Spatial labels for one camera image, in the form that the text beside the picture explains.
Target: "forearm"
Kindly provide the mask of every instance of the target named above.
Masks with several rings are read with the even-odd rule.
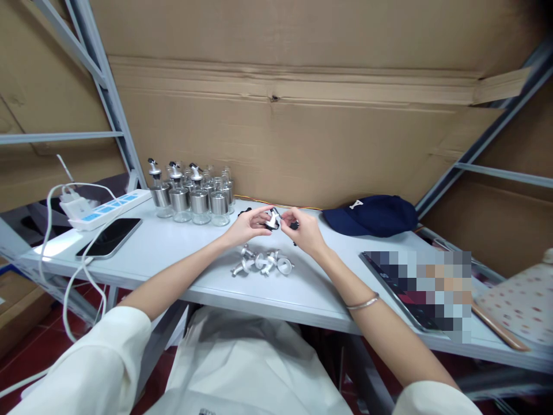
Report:
[[[161,315],[215,258],[230,246],[219,238],[144,282],[118,305],[142,310],[151,320]]]
[[[362,304],[374,292],[329,248],[314,256],[347,305]],[[384,301],[351,312],[364,337],[405,387],[435,380],[457,387],[435,355]]]

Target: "power strip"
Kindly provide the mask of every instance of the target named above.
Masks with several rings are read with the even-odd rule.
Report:
[[[137,189],[117,198],[117,200],[112,200],[98,206],[94,209],[94,213],[82,219],[69,219],[69,223],[79,231],[93,231],[112,220],[115,216],[125,213],[149,199],[151,199],[151,192],[149,190]]]

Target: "metal shelf frame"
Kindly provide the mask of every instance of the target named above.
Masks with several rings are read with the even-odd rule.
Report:
[[[104,45],[96,27],[92,8],[88,0],[66,0],[77,36],[65,23],[49,0],[34,0],[38,9],[50,22],[63,44],[89,70],[100,100],[108,118],[111,131],[94,131],[89,133],[45,133],[45,134],[4,134],[0,135],[0,144],[33,143],[44,141],[63,141],[75,139],[111,138],[117,141],[121,156],[129,175],[134,171],[138,183],[147,188],[146,178],[140,168],[137,150],[132,141],[131,131],[123,111],[123,105],[113,80]]]
[[[490,104],[493,108],[504,108],[505,112],[482,134],[482,136],[461,156],[461,158],[449,168],[449,170],[438,180],[438,182],[426,193],[417,203],[416,212],[419,220],[422,219],[449,188],[461,177],[463,172],[472,171],[476,173],[496,176],[503,179],[515,180],[518,182],[551,188],[553,179],[540,176],[533,176],[519,172],[500,170],[491,167],[476,165],[474,162],[488,147],[488,145],[499,135],[505,126],[518,114],[524,105],[532,98],[537,91],[553,75],[553,35],[549,35],[541,45],[534,51],[525,62],[524,67],[531,67],[532,70],[524,85],[522,92],[517,97],[506,100],[495,101]]]
[[[76,139],[94,138],[115,138],[121,156],[129,174],[128,191],[134,190],[140,185],[147,188],[146,178],[140,167],[137,151],[132,141],[127,119],[123,111],[123,105],[111,68],[109,67],[100,33],[92,8],[88,0],[66,0],[75,32],[65,23],[49,0],[34,0],[35,5],[44,14],[52,27],[56,30],[63,44],[71,51],[81,63],[89,70],[96,85],[100,100],[108,118],[111,131],[93,131],[89,133],[44,133],[44,134],[2,134],[0,145],[34,143],[47,141],[64,141]],[[30,280],[41,286],[46,292],[52,295],[57,301],[63,302],[66,286],[65,279],[59,276],[45,273],[50,284],[45,284],[39,277],[38,272],[29,269],[20,261],[20,256],[28,252],[31,246],[17,234],[3,219],[0,218],[0,254],[14,264]],[[111,304],[115,302],[115,296],[110,296]],[[71,290],[68,306],[71,311],[78,315],[89,325],[93,325],[96,319],[96,310],[86,301],[75,289]]]

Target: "red floor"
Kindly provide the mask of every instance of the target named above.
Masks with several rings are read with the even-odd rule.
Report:
[[[96,290],[84,286],[79,288],[79,291],[95,307],[99,306],[100,295]],[[120,296],[126,293],[128,291],[119,291]],[[61,315],[61,305],[54,305],[50,314],[31,330],[19,345],[0,360],[0,390],[4,390],[16,382],[47,369],[71,346],[72,343],[63,328]],[[84,322],[71,312],[69,312],[69,324],[77,338],[87,331]],[[144,413],[163,395],[175,358],[175,351],[176,347],[172,347],[161,356],[146,383],[144,396],[131,412],[132,415]],[[26,387],[22,387],[0,399],[0,415],[8,413],[19,403],[21,392]]]
[[[89,286],[80,287],[78,290],[88,301],[90,301],[91,304],[95,307],[99,306],[100,295],[96,292],[96,290]],[[128,293],[128,291],[120,290],[120,298],[126,293]],[[50,314],[42,322],[40,322],[40,324],[35,327],[19,343],[19,345],[17,345],[0,360],[0,390],[4,390],[13,383],[26,379],[29,376],[50,367],[58,359],[58,357],[71,346],[72,343],[68,339],[63,328],[61,314],[61,305],[54,305]],[[69,313],[69,323],[73,334],[77,338],[86,333],[87,329],[84,322],[71,312]],[[172,347],[161,356],[154,371],[152,372],[150,379],[146,383],[144,395],[136,407],[132,410],[131,415],[143,414],[159,399],[160,396],[163,395],[167,379],[169,378],[169,373],[171,372],[171,366],[173,365],[173,360],[175,358],[175,352],[176,347]],[[395,379],[389,369],[380,361],[375,353],[371,353],[371,355],[390,393],[394,395],[401,392],[399,382]],[[466,370],[471,364],[471,359],[461,358],[463,361],[460,363],[456,360],[459,359],[459,356],[452,356],[447,353],[439,353],[438,358],[448,368],[453,376],[461,374],[455,372],[458,372],[459,370]],[[357,392],[355,390],[355,386],[346,376],[347,365],[348,363],[346,362],[345,371],[342,374],[341,379],[342,396],[344,396],[344,399],[350,405],[354,415],[360,415],[362,412],[357,406]],[[22,387],[0,399],[0,415],[8,413],[19,403],[21,392],[25,387]],[[500,413],[490,401],[479,403],[478,406],[486,415]]]

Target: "person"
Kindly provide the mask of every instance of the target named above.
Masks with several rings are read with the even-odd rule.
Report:
[[[270,236],[264,206],[123,299],[52,366],[13,414],[129,414],[151,321],[226,250]],[[298,221],[298,229],[290,224]],[[432,352],[330,249],[318,219],[296,208],[281,229],[326,272],[367,342],[403,385],[394,414],[478,414]],[[351,414],[294,324],[202,307],[181,341],[165,394],[147,414]]]

